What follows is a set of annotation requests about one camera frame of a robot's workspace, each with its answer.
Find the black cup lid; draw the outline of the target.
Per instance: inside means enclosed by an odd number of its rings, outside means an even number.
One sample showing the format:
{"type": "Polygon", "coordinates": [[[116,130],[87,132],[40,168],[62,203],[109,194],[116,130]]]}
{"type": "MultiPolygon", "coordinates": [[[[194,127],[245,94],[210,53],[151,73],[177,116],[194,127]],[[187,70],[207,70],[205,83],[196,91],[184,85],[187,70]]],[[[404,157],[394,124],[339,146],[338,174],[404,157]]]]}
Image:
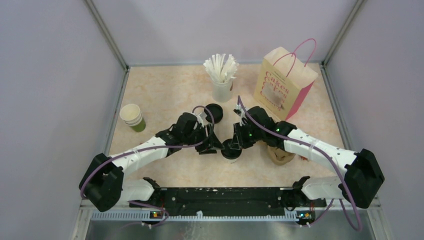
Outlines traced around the black cup lid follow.
{"type": "Polygon", "coordinates": [[[221,150],[221,154],[226,159],[239,158],[242,154],[242,150],[234,150],[230,149],[230,143],[232,139],[226,139],[222,144],[224,145],[224,149],[221,150]]]}

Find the cream pink paper bag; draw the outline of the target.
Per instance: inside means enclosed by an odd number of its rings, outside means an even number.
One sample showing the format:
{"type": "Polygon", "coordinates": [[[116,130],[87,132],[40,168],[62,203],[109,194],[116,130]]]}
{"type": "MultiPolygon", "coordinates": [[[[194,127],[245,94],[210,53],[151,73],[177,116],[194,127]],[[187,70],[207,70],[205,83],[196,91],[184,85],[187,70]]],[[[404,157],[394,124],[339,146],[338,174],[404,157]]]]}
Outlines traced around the cream pink paper bag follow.
{"type": "Polygon", "coordinates": [[[296,55],[298,49],[309,41],[314,43],[308,57],[310,60],[317,48],[314,38],[303,41],[292,52],[283,47],[275,48],[261,63],[253,98],[280,120],[288,120],[297,113],[319,76],[296,55]]]}

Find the white paper cup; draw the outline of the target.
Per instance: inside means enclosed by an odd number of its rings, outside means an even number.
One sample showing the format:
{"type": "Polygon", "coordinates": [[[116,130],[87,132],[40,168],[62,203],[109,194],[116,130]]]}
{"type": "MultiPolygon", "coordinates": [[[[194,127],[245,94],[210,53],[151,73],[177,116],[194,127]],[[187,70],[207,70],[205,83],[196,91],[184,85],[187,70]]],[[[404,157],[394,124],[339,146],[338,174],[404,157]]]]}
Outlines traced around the white paper cup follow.
{"type": "Polygon", "coordinates": [[[227,162],[230,163],[230,164],[233,164],[233,163],[237,162],[237,160],[238,160],[238,157],[237,158],[231,158],[231,159],[228,158],[227,162]]]}

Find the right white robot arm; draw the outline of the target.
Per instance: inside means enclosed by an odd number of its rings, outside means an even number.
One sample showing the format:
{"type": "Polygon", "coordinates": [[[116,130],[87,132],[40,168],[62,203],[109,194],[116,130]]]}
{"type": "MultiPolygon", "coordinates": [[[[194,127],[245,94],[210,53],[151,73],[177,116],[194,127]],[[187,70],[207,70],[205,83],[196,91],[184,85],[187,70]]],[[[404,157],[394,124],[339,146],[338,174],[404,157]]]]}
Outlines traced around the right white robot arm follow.
{"type": "Polygon", "coordinates": [[[334,172],[335,176],[304,176],[293,184],[293,200],[307,206],[316,199],[345,199],[367,209],[385,181],[375,154],[367,149],[352,151],[323,142],[287,121],[274,121],[264,108],[233,110],[240,121],[233,125],[232,145],[239,149],[262,141],[267,146],[295,154],[334,172]]]}

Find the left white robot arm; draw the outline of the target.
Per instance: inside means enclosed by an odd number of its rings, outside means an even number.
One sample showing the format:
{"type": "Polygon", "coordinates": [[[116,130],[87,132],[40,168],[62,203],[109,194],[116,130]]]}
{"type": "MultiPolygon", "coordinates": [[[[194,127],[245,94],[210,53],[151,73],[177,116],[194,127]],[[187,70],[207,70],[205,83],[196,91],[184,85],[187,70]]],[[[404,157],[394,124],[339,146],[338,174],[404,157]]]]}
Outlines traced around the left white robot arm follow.
{"type": "Polygon", "coordinates": [[[169,128],[159,131],[146,142],[112,156],[99,153],[91,161],[78,188],[82,198],[88,199],[100,212],[114,207],[119,201],[143,201],[154,207],[160,193],[153,183],[142,180],[136,187],[124,187],[124,179],[156,160],[164,159],[184,148],[195,148],[200,154],[215,154],[224,148],[214,133],[222,117],[208,113],[184,112],[169,128]]]}

